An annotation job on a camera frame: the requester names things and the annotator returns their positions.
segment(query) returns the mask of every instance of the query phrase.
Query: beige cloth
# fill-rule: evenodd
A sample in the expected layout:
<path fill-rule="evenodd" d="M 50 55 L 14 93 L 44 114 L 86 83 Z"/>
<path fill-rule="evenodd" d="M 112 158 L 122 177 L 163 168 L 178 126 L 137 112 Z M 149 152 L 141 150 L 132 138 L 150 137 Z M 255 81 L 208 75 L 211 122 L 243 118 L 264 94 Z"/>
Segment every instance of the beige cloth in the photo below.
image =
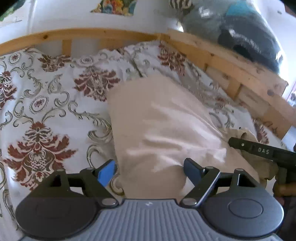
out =
<path fill-rule="evenodd" d="M 162 75 L 114 87 L 108 96 L 120 180 L 127 198 L 180 200 L 193 184 L 185 158 L 221 172 L 257 172 L 215 128 L 190 92 Z"/>
<path fill-rule="evenodd" d="M 257 138 L 246 129 L 229 129 L 223 128 L 219 129 L 222 135 L 225 137 L 225 140 L 228 141 L 231 137 L 236 137 L 239 139 L 256 142 Z M 279 168 L 278 165 L 266 158 L 259 157 L 253 154 L 250 154 L 246 151 L 237 150 L 246 160 L 247 162 L 256 170 L 259 175 L 260 184 L 264 187 L 267 185 L 267 180 L 271 180 L 278 173 Z"/>

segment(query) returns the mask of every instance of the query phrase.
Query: blue fabric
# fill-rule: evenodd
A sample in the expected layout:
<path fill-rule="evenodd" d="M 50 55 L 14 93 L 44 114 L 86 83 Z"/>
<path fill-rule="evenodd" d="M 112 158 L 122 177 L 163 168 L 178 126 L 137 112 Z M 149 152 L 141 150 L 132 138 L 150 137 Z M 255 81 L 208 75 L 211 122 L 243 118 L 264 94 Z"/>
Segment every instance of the blue fabric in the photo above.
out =
<path fill-rule="evenodd" d="M 100 170 L 98 175 L 98 182 L 104 187 L 108 185 L 115 173 L 116 163 L 112 160 L 107 166 Z"/>
<path fill-rule="evenodd" d="M 246 16 L 251 13 L 257 13 L 256 9 L 248 4 L 246 1 L 237 1 L 237 3 L 232 4 L 226 12 L 227 15 L 232 16 Z"/>

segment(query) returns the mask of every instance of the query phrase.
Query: wooden headboard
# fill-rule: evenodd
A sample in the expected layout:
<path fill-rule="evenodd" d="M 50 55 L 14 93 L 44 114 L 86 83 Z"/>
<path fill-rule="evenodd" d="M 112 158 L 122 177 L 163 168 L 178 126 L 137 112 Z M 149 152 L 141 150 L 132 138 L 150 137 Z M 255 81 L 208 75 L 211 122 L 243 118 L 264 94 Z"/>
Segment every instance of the wooden headboard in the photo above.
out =
<path fill-rule="evenodd" d="M 296 126 L 296 111 L 281 97 L 288 83 L 265 67 L 194 35 L 169 30 L 167 34 L 104 29 L 72 28 L 36 33 L 0 44 L 0 56 L 47 41 L 61 40 L 62 53 L 71 55 L 72 39 L 98 39 L 100 49 L 124 47 L 129 41 L 164 40 L 187 55 L 217 81 L 226 93 L 245 106 L 275 135 L 283 138 Z"/>

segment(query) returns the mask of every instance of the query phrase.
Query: picture on wall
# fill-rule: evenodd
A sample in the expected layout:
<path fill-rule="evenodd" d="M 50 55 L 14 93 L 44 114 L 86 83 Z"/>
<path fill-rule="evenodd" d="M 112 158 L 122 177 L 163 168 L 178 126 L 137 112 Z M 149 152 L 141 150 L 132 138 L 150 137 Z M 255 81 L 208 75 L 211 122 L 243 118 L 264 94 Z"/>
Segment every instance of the picture on wall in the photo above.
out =
<path fill-rule="evenodd" d="M 4 18 L 8 15 L 13 14 L 16 10 L 21 8 L 25 3 L 25 0 L 18 0 L 15 4 L 13 4 L 7 11 L 0 16 L 0 22 L 3 22 Z"/>
<path fill-rule="evenodd" d="M 132 16 L 137 0 L 102 0 L 91 12 Z"/>

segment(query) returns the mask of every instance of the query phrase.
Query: floral bedding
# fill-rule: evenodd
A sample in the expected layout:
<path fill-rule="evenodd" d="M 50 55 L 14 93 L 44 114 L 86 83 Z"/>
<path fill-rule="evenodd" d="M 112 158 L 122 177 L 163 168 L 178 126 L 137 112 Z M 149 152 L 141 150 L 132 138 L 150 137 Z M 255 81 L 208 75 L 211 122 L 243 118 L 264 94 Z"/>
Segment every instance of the floral bedding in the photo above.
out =
<path fill-rule="evenodd" d="M 116 160 L 107 92 L 121 82 L 154 73 L 191 91 L 217 127 L 262 132 L 247 110 L 164 42 L 101 50 L 79 59 L 51 57 L 34 48 L 0 57 L 1 241 L 22 236 L 14 210 L 53 171 L 78 173 Z M 265 134 L 262 140 L 268 144 Z M 124 192 L 118 175 L 108 190 L 119 198 Z"/>

